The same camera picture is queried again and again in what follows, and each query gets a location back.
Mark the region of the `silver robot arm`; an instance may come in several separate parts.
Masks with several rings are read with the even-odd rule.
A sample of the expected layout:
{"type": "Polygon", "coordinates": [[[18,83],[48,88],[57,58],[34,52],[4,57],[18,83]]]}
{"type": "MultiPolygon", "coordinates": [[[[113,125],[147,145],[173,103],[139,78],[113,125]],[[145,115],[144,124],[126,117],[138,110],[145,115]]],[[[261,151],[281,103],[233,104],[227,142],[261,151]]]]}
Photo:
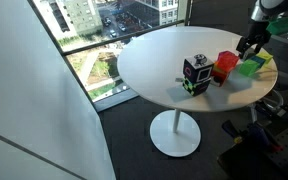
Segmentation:
{"type": "Polygon", "coordinates": [[[262,46],[269,42],[271,32],[268,30],[270,20],[288,11],[288,0],[257,0],[251,15],[251,27],[246,37],[241,37],[236,50],[243,58],[246,51],[256,44],[254,50],[258,53],[262,46]]]}

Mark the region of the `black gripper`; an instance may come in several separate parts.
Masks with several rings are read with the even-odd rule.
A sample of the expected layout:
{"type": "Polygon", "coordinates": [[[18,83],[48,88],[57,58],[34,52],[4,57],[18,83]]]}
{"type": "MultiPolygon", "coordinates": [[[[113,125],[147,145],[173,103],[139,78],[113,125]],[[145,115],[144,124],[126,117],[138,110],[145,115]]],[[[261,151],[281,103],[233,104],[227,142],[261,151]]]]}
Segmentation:
{"type": "Polygon", "coordinates": [[[236,47],[240,58],[244,57],[251,46],[256,45],[254,52],[258,53],[263,45],[269,42],[271,33],[267,30],[268,25],[268,22],[251,21],[248,35],[242,36],[236,47]]]}

